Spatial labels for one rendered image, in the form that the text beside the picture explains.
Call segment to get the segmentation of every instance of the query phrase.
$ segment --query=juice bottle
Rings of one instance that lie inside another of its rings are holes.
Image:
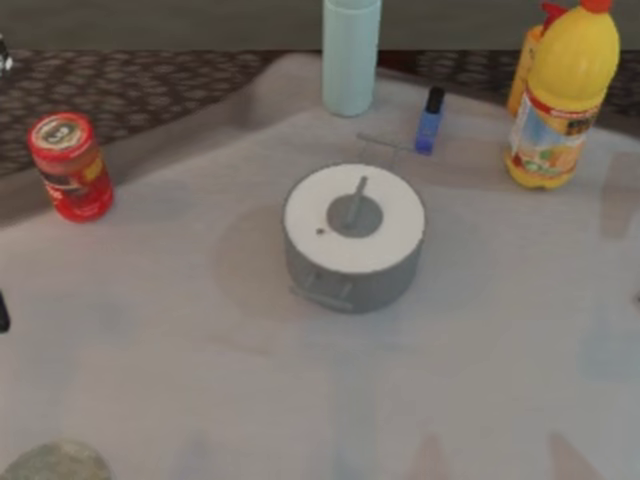
[[[581,0],[540,40],[505,154],[527,188],[557,188],[573,176],[620,58],[612,0]]]
[[[522,46],[520,59],[518,60],[518,68],[516,69],[516,74],[511,85],[511,92],[509,93],[509,100],[507,102],[507,110],[514,117],[520,109],[522,96],[527,88],[527,78],[529,77],[529,72],[533,66],[533,59],[535,58],[538,44],[551,24],[567,11],[566,8],[549,2],[544,2],[542,4],[542,9],[547,13],[547,19],[543,25],[536,25],[525,35],[524,45]]]

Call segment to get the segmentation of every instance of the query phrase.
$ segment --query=white lid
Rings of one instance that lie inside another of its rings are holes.
[[[365,238],[336,232],[327,212],[334,200],[353,194],[366,176],[364,195],[382,210],[380,227]],[[387,170],[362,164],[320,170],[291,192],[284,210],[284,227],[293,245],[314,264],[345,274],[387,270],[409,256],[422,241],[425,212],[418,194]]]

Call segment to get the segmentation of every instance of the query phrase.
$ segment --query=white table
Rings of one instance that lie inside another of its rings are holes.
[[[636,480],[640,143],[596,131],[569,186],[528,192],[502,109],[448,97],[435,156],[397,157],[430,222],[416,283],[334,315],[288,293],[284,196],[358,133],[410,145],[426,88],[382,74],[338,119],[319,72],[281,60],[230,100],[244,133],[172,137],[103,220],[0,232],[0,464],[65,436],[121,480]]]

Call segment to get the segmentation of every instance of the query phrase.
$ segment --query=patterned rug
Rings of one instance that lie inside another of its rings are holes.
[[[284,52],[14,51],[0,78],[0,176],[32,168],[25,140],[40,116],[87,114],[102,145],[219,102]],[[515,51],[381,52],[380,65],[504,102]],[[640,52],[624,52],[604,110],[640,116]]]

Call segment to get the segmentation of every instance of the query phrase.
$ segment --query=light blue bottle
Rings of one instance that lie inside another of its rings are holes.
[[[329,112],[355,117],[373,102],[381,0],[324,0],[322,97]]]

